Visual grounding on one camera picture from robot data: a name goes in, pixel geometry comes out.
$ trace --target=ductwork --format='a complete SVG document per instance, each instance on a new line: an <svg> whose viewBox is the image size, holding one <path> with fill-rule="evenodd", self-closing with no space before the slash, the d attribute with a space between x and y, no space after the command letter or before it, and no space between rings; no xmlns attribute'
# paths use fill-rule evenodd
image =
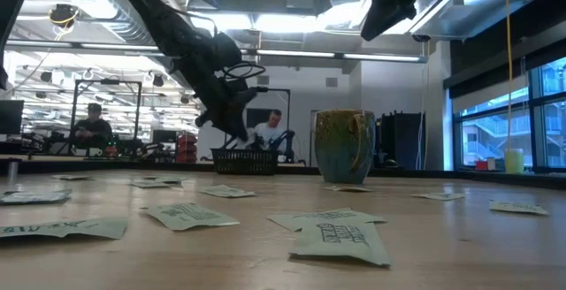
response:
<svg viewBox="0 0 566 290"><path fill-rule="evenodd" d="M87 0L92 4L81 6L81 9L95 18L112 18L116 24L105 23L126 43L150 45L154 44L151 35L143 25L142 19L127 0Z"/></svg>

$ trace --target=table surface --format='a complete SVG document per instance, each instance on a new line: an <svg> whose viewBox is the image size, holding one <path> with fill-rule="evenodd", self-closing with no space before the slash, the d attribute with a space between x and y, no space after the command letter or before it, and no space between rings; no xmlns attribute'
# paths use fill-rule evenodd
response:
<svg viewBox="0 0 566 290"><path fill-rule="evenodd" d="M88 237L0 240L2 289L566 289L566 194L454 179L368 178L370 193L320 189L318 176L248 177L157 171L82 172L93 180L19 177L19 189L70 187L58 205L3 206L0 226L127 217L121 240ZM188 178L182 187L128 185L143 175ZM0 189L6 190L5 180ZM226 184L257 197L196 192ZM464 193L441 202L411 197ZM489 210L489 200L539 204L550 216ZM240 225L173 232L141 207L196 202ZM389 269L362 261L291 258L296 233L266 219L289 211L352 207L382 216L376 225Z"/></svg>

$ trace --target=window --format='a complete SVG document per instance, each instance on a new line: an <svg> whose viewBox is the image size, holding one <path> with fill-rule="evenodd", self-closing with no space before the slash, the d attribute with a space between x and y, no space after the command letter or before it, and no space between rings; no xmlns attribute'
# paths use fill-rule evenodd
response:
<svg viewBox="0 0 566 290"><path fill-rule="evenodd" d="M521 102L527 101L527 100L529 100L529 88L528 87L520 88L517 91L511 92L511 104L521 103ZM466 109L466 110L464 110L460 113L463 117L465 117L465 116L473 114L473 113L479 113L479 112L483 112L483 111L487 111L487 110L491 110L491 109L507 107L508 103L509 103L509 94L506 94L506 95L498 96L495 99L489 100L487 102L480 103L480 104L473 106L471 108L468 108L468 109Z"/></svg>
<svg viewBox="0 0 566 290"><path fill-rule="evenodd" d="M545 105L545 140L549 167L566 167L566 101Z"/></svg>
<svg viewBox="0 0 566 290"><path fill-rule="evenodd" d="M507 113L462 122L463 164L473 166L488 157L504 158L509 127ZM531 118L528 110L511 114L510 147L522 149L524 165L532 166Z"/></svg>
<svg viewBox="0 0 566 290"><path fill-rule="evenodd" d="M564 70L566 69L566 57L543 65L541 70L543 95L555 95L566 91L566 80Z"/></svg>

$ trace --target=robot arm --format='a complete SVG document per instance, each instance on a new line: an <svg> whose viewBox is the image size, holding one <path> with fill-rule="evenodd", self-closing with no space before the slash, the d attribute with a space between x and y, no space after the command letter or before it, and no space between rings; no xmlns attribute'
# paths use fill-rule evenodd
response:
<svg viewBox="0 0 566 290"><path fill-rule="evenodd" d="M241 62L238 46L225 34L208 37L189 26L161 0L129 0L138 11L158 48L172 57L171 72L179 71L206 106L196 120L202 126L210 120L221 131L248 139L242 113L257 91L245 81L227 82L214 72Z"/></svg>

